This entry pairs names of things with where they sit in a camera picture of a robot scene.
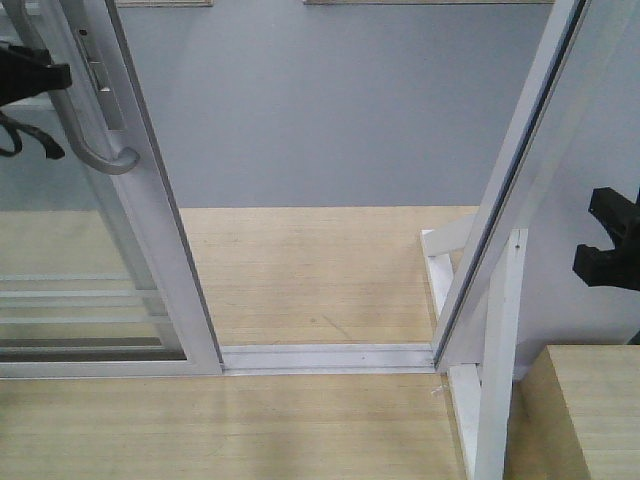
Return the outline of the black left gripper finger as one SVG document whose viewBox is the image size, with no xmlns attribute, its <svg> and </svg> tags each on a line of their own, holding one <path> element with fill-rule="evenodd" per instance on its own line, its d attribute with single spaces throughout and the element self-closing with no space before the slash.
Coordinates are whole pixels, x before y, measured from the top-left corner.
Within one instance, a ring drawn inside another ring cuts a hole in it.
<svg viewBox="0 0 640 480">
<path fill-rule="evenodd" d="M 1 45 L 1 105 L 72 85 L 68 64 L 54 64 L 46 49 Z"/>
</svg>

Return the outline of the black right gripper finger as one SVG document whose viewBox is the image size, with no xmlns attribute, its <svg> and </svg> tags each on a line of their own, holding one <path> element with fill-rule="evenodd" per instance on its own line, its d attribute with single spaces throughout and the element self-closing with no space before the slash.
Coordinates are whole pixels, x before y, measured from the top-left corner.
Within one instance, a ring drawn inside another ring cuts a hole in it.
<svg viewBox="0 0 640 480">
<path fill-rule="evenodd" d="M 616 250 L 639 248 L 639 204 L 610 187 L 592 192 L 589 213 L 601 224 Z"/>
<path fill-rule="evenodd" d="M 609 286 L 639 290 L 639 250 L 601 251 L 581 244 L 576 248 L 573 271 L 589 287 Z"/>
</svg>

